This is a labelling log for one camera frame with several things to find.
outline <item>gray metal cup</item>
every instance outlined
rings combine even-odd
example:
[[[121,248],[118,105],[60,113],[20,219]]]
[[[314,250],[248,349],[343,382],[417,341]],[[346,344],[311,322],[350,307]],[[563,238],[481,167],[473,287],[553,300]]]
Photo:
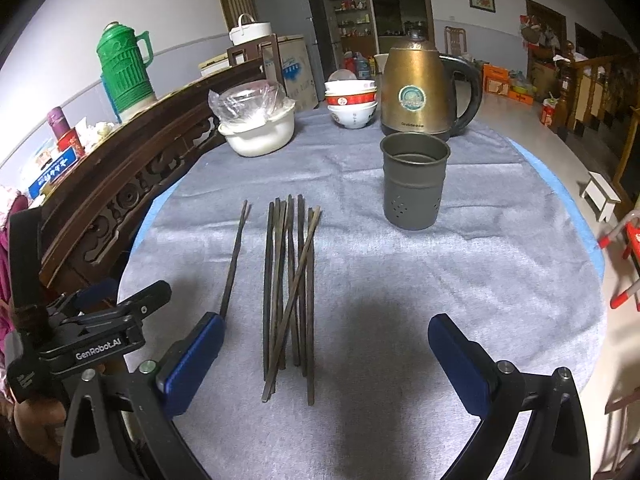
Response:
[[[451,154],[447,143],[429,134],[398,132],[382,139],[380,149],[386,219],[412,231],[432,226],[438,217]]]

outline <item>gray refrigerator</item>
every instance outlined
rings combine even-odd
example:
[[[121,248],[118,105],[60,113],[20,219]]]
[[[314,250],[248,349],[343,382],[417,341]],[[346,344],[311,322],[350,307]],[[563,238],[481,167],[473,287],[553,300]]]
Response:
[[[318,100],[324,99],[324,82],[337,69],[325,0],[254,0],[257,20],[271,22],[278,36],[305,37]]]

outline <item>pot handle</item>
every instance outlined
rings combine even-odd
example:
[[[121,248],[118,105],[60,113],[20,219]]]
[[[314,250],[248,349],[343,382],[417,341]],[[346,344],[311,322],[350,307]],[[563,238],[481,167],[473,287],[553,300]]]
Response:
[[[139,36],[136,36],[136,43],[139,42],[140,40],[145,40],[145,44],[146,44],[146,52],[149,54],[149,59],[148,61],[145,63],[145,68],[148,67],[151,62],[154,60],[154,51],[151,48],[151,40],[149,40],[149,31],[145,30],[142,34],[140,34]]]
[[[440,59],[444,63],[447,71],[450,73],[451,80],[454,85],[456,84],[453,80],[453,74],[455,72],[463,74],[471,83],[471,100],[469,101],[469,106],[466,107],[466,110],[462,115],[460,115],[460,117],[456,118],[456,121],[453,123],[450,130],[451,136],[456,136],[478,113],[478,109],[482,103],[482,76],[480,71],[465,59],[455,56],[446,56],[445,54],[440,54]]]
[[[242,14],[240,14],[240,16],[238,17],[238,27],[240,27],[240,34],[244,34],[244,29],[242,28],[242,17],[243,16],[248,16],[249,19],[251,20],[251,23],[255,23],[254,17],[250,14],[248,14],[247,12],[243,12]]]

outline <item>gray tablecloth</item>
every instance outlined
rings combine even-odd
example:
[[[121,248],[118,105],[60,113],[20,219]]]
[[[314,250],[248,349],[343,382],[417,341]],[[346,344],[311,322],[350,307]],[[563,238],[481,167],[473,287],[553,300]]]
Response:
[[[244,229],[225,344],[177,427],[217,479],[439,478],[478,420],[466,413],[427,342],[447,312],[492,358],[522,371],[571,368],[578,388],[604,337],[600,282],[558,197],[503,137],[473,122],[449,141],[440,215],[423,232],[382,211],[382,134],[345,130],[324,111],[296,117],[271,155],[227,145],[204,155],[131,255],[124,298],[167,280],[173,298],[145,321],[130,366],[159,358],[217,311],[242,200]],[[316,231],[316,405],[290,364],[262,392],[262,274],[268,204],[302,193]],[[517,431],[493,478],[504,476]]]

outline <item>clear plastic bag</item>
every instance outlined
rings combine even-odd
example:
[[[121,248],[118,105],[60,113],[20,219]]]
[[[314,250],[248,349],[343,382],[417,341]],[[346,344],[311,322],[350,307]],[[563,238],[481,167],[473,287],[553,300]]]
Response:
[[[226,129],[235,133],[264,126],[271,116],[294,104],[277,81],[252,81],[222,94],[209,92],[209,107]]]

